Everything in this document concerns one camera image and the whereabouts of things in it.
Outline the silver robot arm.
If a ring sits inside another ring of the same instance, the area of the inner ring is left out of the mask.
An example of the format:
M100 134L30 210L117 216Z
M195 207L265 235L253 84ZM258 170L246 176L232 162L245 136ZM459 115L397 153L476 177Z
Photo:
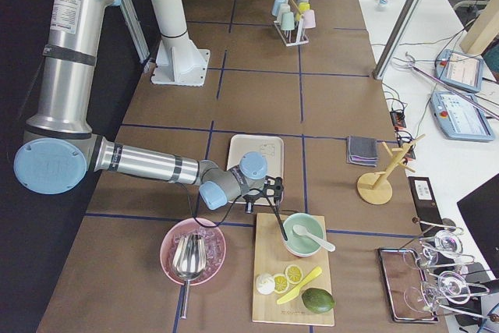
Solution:
M147 43L133 19L131 0L54 0L37 113L26 123L23 145L13 169L18 181L41 194L64 193L89 171L108 170L145 179L195 185L211 210L246 202L251 212L264 198L278 211L282 180L267 173L267 160L245 154L228 170L209 160L197 161L113 143L87 124L87 107L97 62L105 9L119 3L138 55Z

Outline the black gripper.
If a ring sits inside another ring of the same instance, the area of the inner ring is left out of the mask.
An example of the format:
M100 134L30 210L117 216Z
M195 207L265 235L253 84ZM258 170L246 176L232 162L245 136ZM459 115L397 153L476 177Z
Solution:
M264 180L264 184L261 187L253 187L245 195L245 212L253 213L253 206L255 205L255 203L258 200L264 200L268 203L269 207L274 213L274 216L277 219L278 227L280 229L283 240L287 240L288 237L279 211L283 192L284 186L282 177L267 176Z

